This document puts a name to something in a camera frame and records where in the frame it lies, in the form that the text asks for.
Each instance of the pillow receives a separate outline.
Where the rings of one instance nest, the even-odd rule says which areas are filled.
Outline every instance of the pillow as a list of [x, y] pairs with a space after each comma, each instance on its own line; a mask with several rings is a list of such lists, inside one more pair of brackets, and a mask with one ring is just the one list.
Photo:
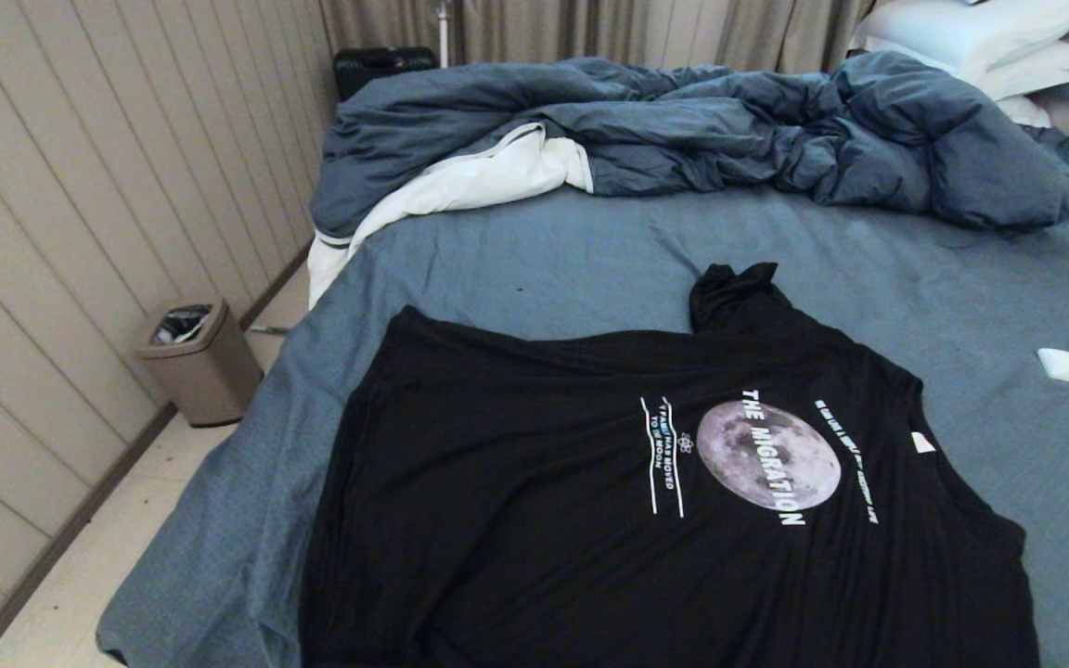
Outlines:
[[1014, 95], [1005, 97], [1004, 100], [996, 100], [996, 106], [1005, 111], [1005, 115], [1017, 125], [1029, 125], [1034, 127], [1051, 127], [1051, 114], [1047, 110], [1035, 105], [1025, 95]]
[[1069, 38], [1062, 38], [1044, 49], [1012, 63], [993, 67], [980, 76], [975, 87], [993, 100], [1034, 93], [1069, 81]]
[[976, 83], [1068, 32], [1069, 0], [894, 0], [865, 18], [852, 47], [900, 51]]

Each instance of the trash can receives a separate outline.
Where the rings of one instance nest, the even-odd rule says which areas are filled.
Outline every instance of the trash can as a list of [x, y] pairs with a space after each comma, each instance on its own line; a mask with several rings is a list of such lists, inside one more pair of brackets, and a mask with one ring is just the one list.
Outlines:
[[191, 426], [237, 422], [263, 377], [220, 296], [165, 301], [143, 324], [135, 352]]

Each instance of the graphic t-shirt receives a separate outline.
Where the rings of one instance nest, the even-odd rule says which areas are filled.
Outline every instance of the graphic t-shirt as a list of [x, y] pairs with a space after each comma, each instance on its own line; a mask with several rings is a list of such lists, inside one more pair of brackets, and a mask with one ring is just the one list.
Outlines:
[[389, 331], [301, 589], [306, 667], [1038, 665], [1023, 530], [921, 383], [710, 267], [695, 333]]

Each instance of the floor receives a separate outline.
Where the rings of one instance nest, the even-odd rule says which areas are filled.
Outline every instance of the floor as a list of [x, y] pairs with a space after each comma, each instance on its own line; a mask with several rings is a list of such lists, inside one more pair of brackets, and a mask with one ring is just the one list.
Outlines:
[[[254, 325], [292, 327], [308, 310], [300, 267]], [[269, 369], [283, 339], [246, 333]], [[170, 515], [187, 481], [236, 425], [193, 429], [182, 415], [119, 483], [0, 639], [0, 668], [118, 668], [94, 644], [97, 617]]]

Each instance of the full moon graphic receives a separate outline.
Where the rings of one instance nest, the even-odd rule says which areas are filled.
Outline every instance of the full moon graphic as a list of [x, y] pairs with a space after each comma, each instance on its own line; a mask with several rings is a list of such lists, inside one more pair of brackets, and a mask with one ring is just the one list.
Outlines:
[[[840, 461], [832, 446], [797, 416], [764, 403], [754, 410], [763, 419], [747, 418], [743, 402], [722, 403], [703, 416], [696, 445], [709, 472], [761, 508], [775, 510], [780, 491], [792, 492], [793, 497], [786, 495], [792, 510], [825, 502], [840, 483]], [[754, 440], [754, 428], [763, 426], [772, 436], [768, 445], [760, 436]]]

